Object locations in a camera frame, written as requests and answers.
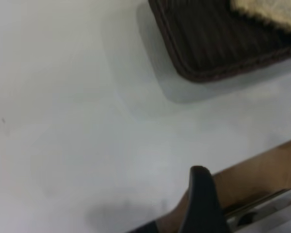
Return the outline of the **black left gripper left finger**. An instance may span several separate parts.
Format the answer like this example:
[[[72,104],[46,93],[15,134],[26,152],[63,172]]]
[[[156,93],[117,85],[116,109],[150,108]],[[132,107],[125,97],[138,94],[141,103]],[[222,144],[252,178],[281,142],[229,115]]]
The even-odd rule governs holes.
[[[158,227],[156,221],[151,221],[145,225],[129,231],[128,233],[158,233]]]

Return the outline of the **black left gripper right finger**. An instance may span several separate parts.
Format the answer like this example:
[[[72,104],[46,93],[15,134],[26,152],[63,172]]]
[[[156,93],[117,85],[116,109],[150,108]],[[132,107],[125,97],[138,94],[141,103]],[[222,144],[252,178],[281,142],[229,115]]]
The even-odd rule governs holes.
[[[213,177],[207,168],[191,167],[188,194],[188,207],[180,233],[229,232]]]

